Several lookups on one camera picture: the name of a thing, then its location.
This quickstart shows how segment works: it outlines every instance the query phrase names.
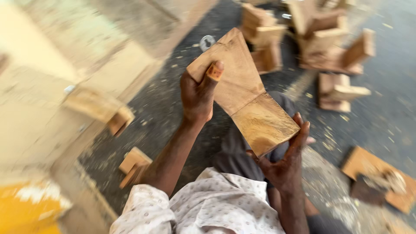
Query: right hand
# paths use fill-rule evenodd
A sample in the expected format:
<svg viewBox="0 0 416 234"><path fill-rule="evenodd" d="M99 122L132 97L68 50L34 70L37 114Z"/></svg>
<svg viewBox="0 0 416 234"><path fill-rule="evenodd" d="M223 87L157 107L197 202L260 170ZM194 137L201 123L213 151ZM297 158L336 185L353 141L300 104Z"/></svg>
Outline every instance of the right hand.
<svg viewBox="0 0 416 234"><path fill-rule="evenodd" d="M270 162L266 157L253 157L282 196L292 196L302 191L302 148L306 145L310 123L303 123L300 113L296 113L293 120L301 129L298 135L289 140L289 148L282 160Z"/></svg>

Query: yellow object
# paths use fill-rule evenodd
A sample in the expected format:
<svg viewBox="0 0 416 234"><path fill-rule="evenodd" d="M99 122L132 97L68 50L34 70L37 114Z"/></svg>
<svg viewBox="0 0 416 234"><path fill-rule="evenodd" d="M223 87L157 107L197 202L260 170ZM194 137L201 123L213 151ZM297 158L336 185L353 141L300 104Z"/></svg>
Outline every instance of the yellow object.
<svg viewBox="0 0 416 234"><path fill-rule="evenodd" d="M71 206L50 181L0 187L0 234L59 234L57 219Z"/></svg>

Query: forearm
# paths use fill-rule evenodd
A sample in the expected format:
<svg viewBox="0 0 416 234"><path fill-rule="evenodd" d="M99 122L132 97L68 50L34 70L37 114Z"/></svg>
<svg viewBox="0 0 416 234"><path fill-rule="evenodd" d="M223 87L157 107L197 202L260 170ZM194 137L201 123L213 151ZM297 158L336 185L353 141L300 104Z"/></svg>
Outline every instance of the forearm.
<svg viewBox="0 0 416 234"><path fill-rule="evenodd" d="M280 223L287 234L308 234L305 214L305 194L302 190L293 194L280 195L282 212Z"/></svg>
<svg viewBox="0 0 416 234"><path fill-rule="evenodd" d="M203 123L191 123L184 119L169 143L145 171L140 184L149 184L170 196L202 127Z"/></svg>

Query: wrist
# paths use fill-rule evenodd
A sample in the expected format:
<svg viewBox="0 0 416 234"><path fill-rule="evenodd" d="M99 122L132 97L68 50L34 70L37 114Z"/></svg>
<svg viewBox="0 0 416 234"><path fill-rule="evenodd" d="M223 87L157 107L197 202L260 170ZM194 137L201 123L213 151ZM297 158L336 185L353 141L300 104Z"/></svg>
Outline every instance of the wrist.
<svg viewBox="0 0 416 234"><path fill-rule="evenodd" d="M188 119L184 116L181 125L185 128L201 131L205 123L205 121L201 121L198 119Z"/></svg>

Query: fingernail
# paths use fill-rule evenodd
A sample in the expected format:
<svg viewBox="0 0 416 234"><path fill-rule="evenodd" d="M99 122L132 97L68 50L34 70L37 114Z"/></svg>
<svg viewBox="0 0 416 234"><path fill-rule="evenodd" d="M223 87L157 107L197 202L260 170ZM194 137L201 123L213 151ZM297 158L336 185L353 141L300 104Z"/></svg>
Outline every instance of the fingernail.
<svg viewBox="0 0 416 234"><path fill-rule="evenodd" d="M215 66L219 69L219 70L224 70L224 62L221 60L218 60L217 62L215 62Z"/></svg>

